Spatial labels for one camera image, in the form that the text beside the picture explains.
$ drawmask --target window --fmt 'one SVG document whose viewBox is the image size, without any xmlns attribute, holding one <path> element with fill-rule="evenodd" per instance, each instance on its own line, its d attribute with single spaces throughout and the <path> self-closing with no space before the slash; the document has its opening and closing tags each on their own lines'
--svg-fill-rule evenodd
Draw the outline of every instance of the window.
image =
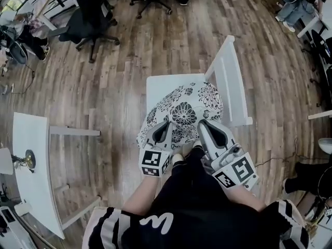
<svg viewBox="0 0 332 249">
<path fill-rule="evenodd" d="M 9 2 L 4 6 L 4 9 L 2 11 L 16 11 L 20 7 L 20 5 L 22 5 L 22 2 L 20 0 L 9 0 Z"/>
</svg>

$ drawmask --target white chair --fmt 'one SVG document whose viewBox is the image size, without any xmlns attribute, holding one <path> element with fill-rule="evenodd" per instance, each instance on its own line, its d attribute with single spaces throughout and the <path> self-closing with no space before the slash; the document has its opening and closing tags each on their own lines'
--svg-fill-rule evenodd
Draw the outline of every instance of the white chair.
<svg viewBox="0 0 332 249">
<path fill-rule="evenodd" d="M 234 41 L 234 36 L 227 36 L 205 74 L 148 77 L 146 80 L 147 112 L 151 111 L 162 98 L 180 85 L 208 81 L 215 73 L 216 87 L 224 104 L 223 125 L 227 127 L 252 125 L 253 119 L 248 117 L 247 113 L 239 61 L 233 45 Z"/>
</svg>

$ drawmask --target brass lamp base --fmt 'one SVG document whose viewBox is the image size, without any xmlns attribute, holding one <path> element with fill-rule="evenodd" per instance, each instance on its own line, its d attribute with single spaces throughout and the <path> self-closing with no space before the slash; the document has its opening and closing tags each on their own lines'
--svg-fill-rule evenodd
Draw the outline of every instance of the brass lamp base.
<svg viewBox="0 0 332 249">
<path fill-rule="evenodd" d="M 28 149 L 25 152 L 24 162 L 26 163 L 26 166 L 30 170 L 33 170 L 36 167 L 36 159 L 35 159 L 35 155 L 33 154 L 32 150 Z"/>
</svg>

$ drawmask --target striped sleeve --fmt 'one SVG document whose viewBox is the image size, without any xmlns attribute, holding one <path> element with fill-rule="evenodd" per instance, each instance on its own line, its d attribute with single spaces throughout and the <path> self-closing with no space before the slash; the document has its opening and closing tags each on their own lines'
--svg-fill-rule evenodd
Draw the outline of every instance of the striped sleeve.
<svg viewBox="0 0 332 249">
<path fill-rule="evenodd" d="M 123 233 L 141 218 L 113 207 L 96 207 L 86 227 L 82 249 L 122 249 Z"/>
<path fill-rule="evenodd" d="M 269 239 L 276 234 L 280 239 L 280 249 L 307 249 L 309 235 L 295 205 L 290 200 L 276 201 L 267 206 L 261 216 Z"/>
</svg>

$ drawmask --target white logo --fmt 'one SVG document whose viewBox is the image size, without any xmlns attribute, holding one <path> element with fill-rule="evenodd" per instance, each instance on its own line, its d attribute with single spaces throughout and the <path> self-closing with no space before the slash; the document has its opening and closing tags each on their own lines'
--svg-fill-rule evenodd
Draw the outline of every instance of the white logo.
<svg viewBox="0 0 332 249">
<path fill-rule="evenodd" d="M 154 229 L 157 229 L 162 222 L 164 222 L 162 228 L 161 228 L 161 234 L 166 234 L 171 228 L 171 225 L 173 223 L 173 214 L 172 213 L 164 213 L 159 218 L 156 215 L 150 216 L 148 218 L 143 218 L 140 220 L 141 225 L 147 225 L 150 220 L 152 220 L 152 227 Z"/>
</svg>

